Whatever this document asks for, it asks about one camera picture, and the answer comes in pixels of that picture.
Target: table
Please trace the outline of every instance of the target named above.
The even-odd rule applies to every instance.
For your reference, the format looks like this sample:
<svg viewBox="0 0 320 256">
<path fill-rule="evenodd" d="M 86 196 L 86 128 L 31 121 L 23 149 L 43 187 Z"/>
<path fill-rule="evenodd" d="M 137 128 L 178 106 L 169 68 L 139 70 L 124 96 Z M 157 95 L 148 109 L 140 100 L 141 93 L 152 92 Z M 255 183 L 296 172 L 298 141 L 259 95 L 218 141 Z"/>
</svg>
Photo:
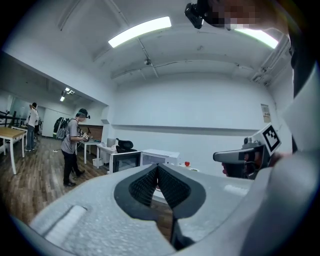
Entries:
<svg viewBox="0 0 320 256">
<path fill-rule="evenodd" d="M 87 146 L 89 146 L 89 154 L 91 154 L 91 145 L 98 145 L 101 142 L 97 142 L 97 141 L 81 141 L 82 144 L 84 144 L 84 164 L 87 164 Z"/>
<path fill-rule="evenodd" d="M 109 156 L 111 156 L 111 154 L 117 153 L 117 151 L 113 150 L 112 147 L 107 147 L 107 146 L 102 146 L 102 144 L 97 144 L 96 145 L 96 168 L 97 169 L 99 169 L 100 150 L 106 151 Z"/>
<path fill-rule="evenodd" d="M 13 174 L 16 175 L 16 165 L 14 157 L 14 139 L 22 135 L 22 157 L 25 157 L 25 131 L 16 130 L 8 127 L 0 127 L 0 138 L 3 139 L 4 151 L 3 154 L 6 155 L 6 140 L 10 141 L 10 156 Z"/>
<path fill-rule="evenodd" d="M 17 126 L 11 126 L 12 129 L 16 129 L 16 130 L 20 130 L 20 131 L 25 131 L 25 144 L 27 145 L 27 132 L 28 132 L 28 128 L 25 127 L 17 127 Z"/>
</svg>

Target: ceiling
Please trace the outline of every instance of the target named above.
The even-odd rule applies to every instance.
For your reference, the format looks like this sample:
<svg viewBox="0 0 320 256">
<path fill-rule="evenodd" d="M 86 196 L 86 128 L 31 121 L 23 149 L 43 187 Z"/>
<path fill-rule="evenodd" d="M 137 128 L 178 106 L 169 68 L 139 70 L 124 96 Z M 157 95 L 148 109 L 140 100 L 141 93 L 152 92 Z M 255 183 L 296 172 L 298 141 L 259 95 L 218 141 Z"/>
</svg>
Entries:
<svg viewBox="0 0 320 256">
<path fill-rule="evenodd" d="M 0 59 L 1 72 L 6 72 L 9 76 L 20 77 L 20 83 L 23 81 L 30 86 L 35 86 L 38 90 L 46 92 L 44 95 L 49 93 L 51 96 L 55 96 L 56 101 L 59 102 L 63 90 L 67 87 L 65 84 L 48 79 L 31 70 L 30 67 L 22 65 L 6 53 L 2 53 Z M 93 100 L 84 93 L 76 91 L 74 94 L 65 95 L 65 102 L 73 105 L 85 105 L 92 103 Z"/>
<path fill-rule="evenodd" d="M 275 29 L 276 49 L 237 31 L 204 24 L 184 15 L 191 0 L 64 0 L 56 25 L 84 46 L 97 69 L 122 85 L 170 74 L 215 73 L 268 86 L 289 63 L 289 40 Z M 172 27 L 144 34 L 116 48 L 108 41 L 128 28 L 169 16 Z M 153 66 L 145 64 L 147 56 Z"/>
</svg>

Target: box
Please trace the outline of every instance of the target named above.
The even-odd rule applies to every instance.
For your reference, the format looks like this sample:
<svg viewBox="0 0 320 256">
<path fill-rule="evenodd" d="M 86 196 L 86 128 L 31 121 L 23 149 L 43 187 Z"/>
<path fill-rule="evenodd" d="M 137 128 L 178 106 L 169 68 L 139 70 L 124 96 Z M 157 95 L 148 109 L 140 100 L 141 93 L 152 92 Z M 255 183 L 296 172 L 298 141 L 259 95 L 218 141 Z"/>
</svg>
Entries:
<svg viewBox="0 0 320 256">
<path fill-rule="evenodd" d="M 97 166 L 97 159 L 96 158 L 92 159 L 92 163 L 94 166 Z M 100 157 L 99 158 L 99 167 L 103 166 L 103 165 L 104 165 L 104 163 L 102 162 L 102 158 Z"/>
</svg>

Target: shoe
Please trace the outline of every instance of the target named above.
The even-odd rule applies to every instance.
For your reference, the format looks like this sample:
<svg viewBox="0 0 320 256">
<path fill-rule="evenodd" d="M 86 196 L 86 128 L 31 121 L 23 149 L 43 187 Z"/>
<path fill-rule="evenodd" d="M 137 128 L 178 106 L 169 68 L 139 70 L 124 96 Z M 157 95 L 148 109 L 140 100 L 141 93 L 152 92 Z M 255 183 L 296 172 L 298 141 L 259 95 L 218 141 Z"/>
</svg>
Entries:
<svg viewBox="0 0 320 256">
<path fill-rule="evenodd" d="M 76 185 L 76 183 L 73 183 L 73 182 L 69 181 L 69 182 L 67 182 L 67 183 L 63 183 L 63 185 L 64 185 L 65 187 L 74 187 L 74 186 Z"/>
<path fill-rule="evenodd" d="M 85 173 L 85 171 L 80 171 L 79 174 L 77 174 L 76 176 L 79 178 L 81 175 L 83 175 Z"/>
</svg>

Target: person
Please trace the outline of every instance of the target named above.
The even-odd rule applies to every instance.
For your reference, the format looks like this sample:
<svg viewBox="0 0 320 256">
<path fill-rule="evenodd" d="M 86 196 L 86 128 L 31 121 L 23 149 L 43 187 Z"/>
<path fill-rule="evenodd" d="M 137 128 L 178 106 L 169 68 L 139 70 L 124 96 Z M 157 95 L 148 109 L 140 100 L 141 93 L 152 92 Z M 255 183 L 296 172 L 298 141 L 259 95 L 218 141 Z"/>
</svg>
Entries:
<svg viewBox="0 0 320 256">
<path fill-rule="evenodd" d="M 35 126 L 34 126 L 34 141 L 35 142 L 38 140 L 39 122 L 40 122 L 39 118 L 37 120 L 35 120 Z"/>
<path fill-rule="evenodd" d="M 84 122 L 88 116 L 87 110 L 81 108 L 75 115 L 75 118 L 70 119 L 65 128 L 65 138 L 61 144 L 61 151 L 64 156 L 64 170 L 63 170 L 63 185 L 66 187 L 73 187 L 76 184 L 69 179 L 72 169 L 77 177 L 80 177 L 85 171 L 80 171 L 77 164 L 77 143 L 87 141 L 80 136 L 78 123 Z"/>
<path fill-rule="evenodd" d="M 35 150 L 35 126 L 36 121 L 39 119 L 38 111 L 37 111 L 37 103 L 32 103 L 29 105 L 30 107 L 30 116 L 28 120 L 27 133 L 26 133 L 26 147 L 25 151 L 30 152 L 31 150 Z"/>
<path fill-rule="evenodd" d="M 317 22 L 316 8 L 312 8 L 302 0 L 203 0 L 207 1 L 212 16 L 231 21 L 236 25 L 244 25 L 249 29 L 267 30 L 277 29 L 290 39 L 291 67 L 293 69 L 293 97 L 295 98 L 304 86 L 316 63 L 319 47 L 314 40 Z M 292 152 L 297 146 L 292 138 Z M 288 153 L 275 153 L 270 161 L 273 167 Z M 262 155 L 255 155 L 255 163 L 259 165 Z M 223 173 L 228 170 L 223 166 Z"/>
</svg>

